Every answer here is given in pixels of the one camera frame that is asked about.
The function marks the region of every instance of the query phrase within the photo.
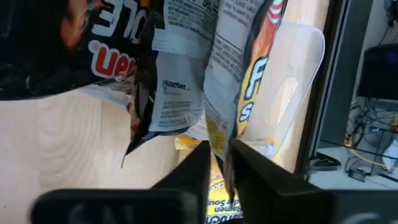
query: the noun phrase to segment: yellow package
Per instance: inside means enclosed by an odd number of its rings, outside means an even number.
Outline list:
[[[181,162],[189,152],[200,143],[199,140],[189,136],[179,136],[175,139],[175,148],[181,150]],[[224,178],[218,167],[216,157],[211,153],[210,186],[207,201],[206,224],[217,224],[226,220],[243,218],[241,204],[237,196],[231,206],[229,195],[224,186]]]
[[[223,175],[218,167],[216,157],[212,154],[206,223],[221,223],[235,218],[243,218],[241,204],[235,194],[231,206],[229,195],[225,189]]]

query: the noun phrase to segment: light wood surface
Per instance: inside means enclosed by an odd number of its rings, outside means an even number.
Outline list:
[[[322,28],[329,0],[289,0],[286,18]],[[282,148],[293,170],[307,104]],[[77,91],[0,102],[0,222],[27,223],[39,194],[59,188],[148,188],[177,163],[173,137],[146,143],[124,161],[129,116]]]

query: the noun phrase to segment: plastic wrapper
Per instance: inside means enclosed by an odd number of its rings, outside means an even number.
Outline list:
[[[218,1],[207,2],[150,3],[129,105],[126,154],[156,136],[187,131],[203,114],[203,76],[218,9]]]
[[[222,159],[230,140],[248,126],[285,4],[224,0],[220,5],[204,91],[210,146]]]
[[[147,7],[145,0],[2,1],[0,100],[94,83],[129,92]]]

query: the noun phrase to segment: black object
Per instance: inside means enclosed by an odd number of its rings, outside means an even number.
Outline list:
[[[398,100],[398,44],[372,47],[364,53],[358,96]]]
[[[359,170],[359,169],[350,169],[348,171],[348,177],[351,177],[352,179],[359,180],[361,182],[365,182],[367,175],[368,174],[365,171]]]
[[[340,168],[340,161],[320,152],[310,161],[310,171],[336,171]]]
[[[390,223],[396,191],[322,190],[239,140],[231,158],[244,218],[223,223]],[[202,142],[150,190],[58,190],[41,196],[32,224],[207,223],[210,148]]]

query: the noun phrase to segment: chip bag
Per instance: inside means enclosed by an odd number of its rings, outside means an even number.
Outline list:
[[[129,94],[146,0],[1,4],[0,100],[40,98],[94,83]]]
[[[159,136],[184,133],[203,114],[203,76],[218,0],[153,0],[131,96],[129,154]]]
[[[222,159],[248,125],[285,4],[224,0],[220,6],[204,89],[210,146]]]

